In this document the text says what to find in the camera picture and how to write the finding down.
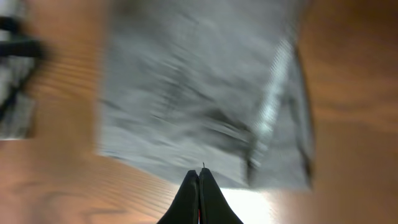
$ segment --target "wood grain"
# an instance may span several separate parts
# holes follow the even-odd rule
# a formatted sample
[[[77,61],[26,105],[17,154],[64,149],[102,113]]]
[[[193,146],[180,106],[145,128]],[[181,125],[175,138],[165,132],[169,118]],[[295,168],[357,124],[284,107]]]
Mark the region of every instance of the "wood grain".
[[[106,3],[27,2],[27,30],[50,60],[31,85],[32,139],[0,142],[0,220],[155,223],[177,187],[94,154]],[[314,2],[300,41],[317,137],[314,191],[263,192],[256,208],[246,198],[241,214],[263,218],[253,223],[396,223],[397,9],[389,0]]]

